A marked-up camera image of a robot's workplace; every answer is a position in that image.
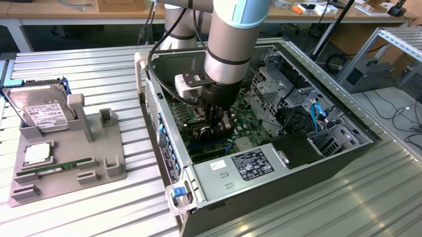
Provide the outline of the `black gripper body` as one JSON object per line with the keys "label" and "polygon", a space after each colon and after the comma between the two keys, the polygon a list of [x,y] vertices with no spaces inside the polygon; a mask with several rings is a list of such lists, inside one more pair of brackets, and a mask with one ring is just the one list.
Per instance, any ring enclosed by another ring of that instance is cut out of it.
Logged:
{"label": "black gripper body", "polygon": [[223,111],[230,110],[230,107],[236,101],[242,83],[234,84],[211,83],[203,86],[202,99],[204,109],[220,108]]}

